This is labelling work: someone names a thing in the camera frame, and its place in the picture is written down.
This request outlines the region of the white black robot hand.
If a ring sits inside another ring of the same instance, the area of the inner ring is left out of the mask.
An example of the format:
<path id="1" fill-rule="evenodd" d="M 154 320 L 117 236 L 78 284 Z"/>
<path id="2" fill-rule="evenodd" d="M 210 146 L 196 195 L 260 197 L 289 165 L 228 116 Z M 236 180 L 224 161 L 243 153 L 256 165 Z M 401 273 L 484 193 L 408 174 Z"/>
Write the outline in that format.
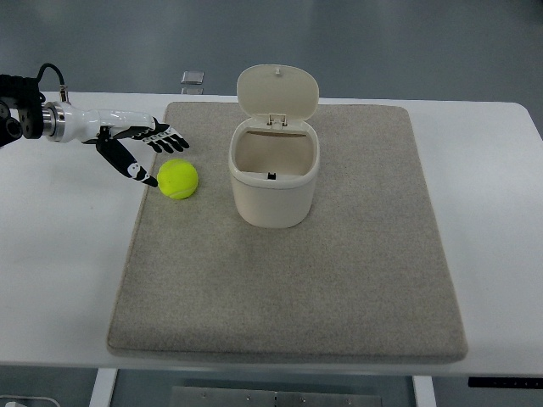
<path id="1" fill-rule="evenodd" d="M 156 153 L 182 152 L 188 142 L 171 125 L 148 113 L 124 110 L 81 110 L 67 102 L 47 103 L 43 110 L 51 114 L 52 142 L 78 141 L 92 144 L 97 152 L 123 176 L 151 187 L 152 177 L 121 143 L 132 139 L 150 146 Z"/>

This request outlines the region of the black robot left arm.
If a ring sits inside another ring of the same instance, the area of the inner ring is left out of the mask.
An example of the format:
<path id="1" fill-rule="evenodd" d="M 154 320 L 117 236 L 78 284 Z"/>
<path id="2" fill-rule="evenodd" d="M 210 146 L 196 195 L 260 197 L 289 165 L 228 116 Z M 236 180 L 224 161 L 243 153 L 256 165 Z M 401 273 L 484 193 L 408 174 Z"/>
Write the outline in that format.
<path id="1" fill-rule="evenodd" d="M 53 70 L 59 79 L 61 102 L 69 102 L 64 76 L 54 64 L 43 64 L 36 77 L 1 75 L 1 148 L 22 137 L 62 140 L 66 127 L 63 105 L 46 103 L 39 89 L 46 69 Z"/>

